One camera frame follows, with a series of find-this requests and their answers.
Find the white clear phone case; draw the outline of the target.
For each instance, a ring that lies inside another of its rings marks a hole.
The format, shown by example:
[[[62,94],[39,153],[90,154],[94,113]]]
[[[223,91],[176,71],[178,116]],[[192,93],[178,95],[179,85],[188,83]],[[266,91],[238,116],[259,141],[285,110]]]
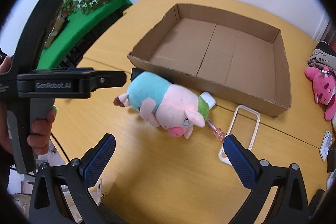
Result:
[[[244,148],[251,151],[260,121],[260,113],[244,105],[239,105],[234,111],[226,136],[234,135]]]

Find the pink transparent pen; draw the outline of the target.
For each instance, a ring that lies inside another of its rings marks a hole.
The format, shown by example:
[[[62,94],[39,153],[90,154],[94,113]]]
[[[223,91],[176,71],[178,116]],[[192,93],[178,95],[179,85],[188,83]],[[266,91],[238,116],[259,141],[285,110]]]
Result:
[[[206,124],[210,127],[213,131],[213,135],[218,139],[218,141],[223,141],[226,134],[218,128],[210,119],[207,119]]]

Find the white earbuds case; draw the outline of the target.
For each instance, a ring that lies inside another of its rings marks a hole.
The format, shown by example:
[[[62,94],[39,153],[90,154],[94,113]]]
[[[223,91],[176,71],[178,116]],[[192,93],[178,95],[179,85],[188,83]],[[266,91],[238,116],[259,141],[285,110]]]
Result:
[[[216,105],[216,100],[210,93],[203,92],[200,96],[208,104],[210,110]]]

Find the pink pig plush toy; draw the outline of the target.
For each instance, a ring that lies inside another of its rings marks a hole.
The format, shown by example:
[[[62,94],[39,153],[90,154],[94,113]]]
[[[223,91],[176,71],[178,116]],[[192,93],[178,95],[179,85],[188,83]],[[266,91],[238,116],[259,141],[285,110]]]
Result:
[[[131,80],[127,91],[113,104],[131,107],[153,127],[161,127],[172,137],[190,137],[194,126],[203,128],[209,105],[189,89],[172,84],[151,72],[142,72]]]

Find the white small package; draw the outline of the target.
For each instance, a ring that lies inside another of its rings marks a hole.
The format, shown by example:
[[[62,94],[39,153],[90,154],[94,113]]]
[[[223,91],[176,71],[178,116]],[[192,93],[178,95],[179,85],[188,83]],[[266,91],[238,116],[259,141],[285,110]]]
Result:
[[[329,148],[333,143],[333,135],[330,131],[326,131],[322,140],[321,147],[319,149],[319,154],[321,156],[322,161],[327,159],[327,155],[329,153]]]

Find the green cloth covered bench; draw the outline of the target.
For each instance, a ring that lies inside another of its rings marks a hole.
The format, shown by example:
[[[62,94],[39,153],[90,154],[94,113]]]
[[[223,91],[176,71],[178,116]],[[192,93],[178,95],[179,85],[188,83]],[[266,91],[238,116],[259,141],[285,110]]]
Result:
[[[52,44],[42,51],[38,69],[57,68],[85,35],[115,12],[123,12],[132,5],[130,0],[111,0],[89,14],[79,10],[68,16],[68,23]]]

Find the small potted plant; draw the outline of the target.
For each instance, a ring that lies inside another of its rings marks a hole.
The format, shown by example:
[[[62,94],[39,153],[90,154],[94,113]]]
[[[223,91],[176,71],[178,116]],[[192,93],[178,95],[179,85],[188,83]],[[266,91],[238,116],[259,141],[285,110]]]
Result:
[[[63,18],[67,18],[69,15],[74,14],[78,8],[78,0],[63,0],[60,12]]]

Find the magenta plush toy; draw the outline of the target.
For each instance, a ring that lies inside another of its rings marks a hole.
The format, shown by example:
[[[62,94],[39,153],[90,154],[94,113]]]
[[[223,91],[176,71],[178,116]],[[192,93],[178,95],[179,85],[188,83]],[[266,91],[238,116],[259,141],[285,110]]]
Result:
[[[318,69],[307,67],[304,71],[306,77],[312,82],[314,101],[326,106],[324,118],[331,121],[335,116],[335,77],[328,67]]]

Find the brown cardboard box tray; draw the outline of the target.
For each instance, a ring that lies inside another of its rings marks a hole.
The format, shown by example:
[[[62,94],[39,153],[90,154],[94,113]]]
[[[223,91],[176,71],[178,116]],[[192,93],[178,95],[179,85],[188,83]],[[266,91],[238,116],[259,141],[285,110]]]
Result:
[[[226,10],[177,3],[128,54],[137,68],[277,117],[291,107],[281,31]]]

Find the beige printed cloth bag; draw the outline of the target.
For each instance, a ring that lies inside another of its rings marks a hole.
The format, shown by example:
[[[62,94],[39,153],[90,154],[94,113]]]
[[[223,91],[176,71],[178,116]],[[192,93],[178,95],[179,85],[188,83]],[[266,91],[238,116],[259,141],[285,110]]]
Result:
[[[329,73],[335,76],[336,73],[336,53],[326,42],[319,42],[311,56],[307,60],[310,67],[315,67],[322,70],[327,67]]]

